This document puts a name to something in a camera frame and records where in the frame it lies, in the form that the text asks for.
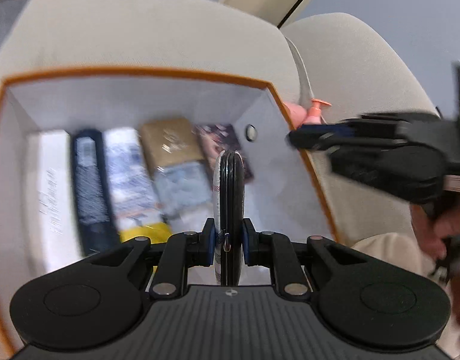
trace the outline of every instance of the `beige cushion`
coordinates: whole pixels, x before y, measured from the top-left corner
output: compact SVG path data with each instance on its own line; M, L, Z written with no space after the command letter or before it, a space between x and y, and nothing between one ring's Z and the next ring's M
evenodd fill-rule
M355 244L353 249L422 276L428 276L434 267L433 262L421 252L414 239L397 233L364 239ZM444 290L451 300L450 286L446 286ZM460 326L453 314L437 345L451 358L460 356Z
M0 49L2 77L78 66L178 67L270 81L299 97L271 24L209 0L30 0Z
M315 97L332 103L323 112L328 123L370 111L435 111L400 57L361 20L318 15L282 32L298 48ZM312 160L343 242L388 232L413 236L408 204L330 174L323 153Z

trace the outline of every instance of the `storage box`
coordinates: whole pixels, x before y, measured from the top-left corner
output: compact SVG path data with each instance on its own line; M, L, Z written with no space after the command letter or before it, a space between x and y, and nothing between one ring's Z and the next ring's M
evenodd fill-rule
M0 338L10 350L22 344L8 305L13 293L36 276L28 264L31 226L23 212L27 135L138 128L152 119L178 116L193 124L234 126L253 170L245 186L245 217L257 231L282 232L295 242L312 234L332 237L328 207L312 185L310 160L287 144L289 118L269 83L225 74L112 67L9 78L0 91ZM250 124L258 133L254 142L245 138ZM206 282L208 275L211 269L188 276ZM241 283L258 281L259 275L244 270Z

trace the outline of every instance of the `white book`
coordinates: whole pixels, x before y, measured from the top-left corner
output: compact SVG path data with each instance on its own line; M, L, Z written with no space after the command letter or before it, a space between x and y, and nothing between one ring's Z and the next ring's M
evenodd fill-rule
M37 275L83 257L75 218L70 143L68 133L61 130L28 137L26 227Z

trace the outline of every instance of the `metal rivet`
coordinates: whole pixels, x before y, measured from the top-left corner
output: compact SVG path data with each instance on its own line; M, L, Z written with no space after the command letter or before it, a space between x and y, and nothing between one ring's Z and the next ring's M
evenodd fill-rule
M176 287L171 283L158 283L152 289L158 295L171 295L176 291Z
M300 283L290 283L285 286L284 290L287 294L298 296L306 294L308 287Z
M257 139L258 133L257 129L255 126L248 124L245 127L245 138L247 139L248 142L255 142Z

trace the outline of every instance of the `logo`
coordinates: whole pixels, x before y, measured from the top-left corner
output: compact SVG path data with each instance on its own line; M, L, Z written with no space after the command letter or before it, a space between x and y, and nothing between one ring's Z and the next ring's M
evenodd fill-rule
M162 149L166 152L173 153L185 149L188 145L180 139L178 134L173 130L163 130L163 138L168 144L163 144Z
M232 288L232 289L226 290L225 295L230 296L230 297L235 296L235 295L238 295L238 291Z

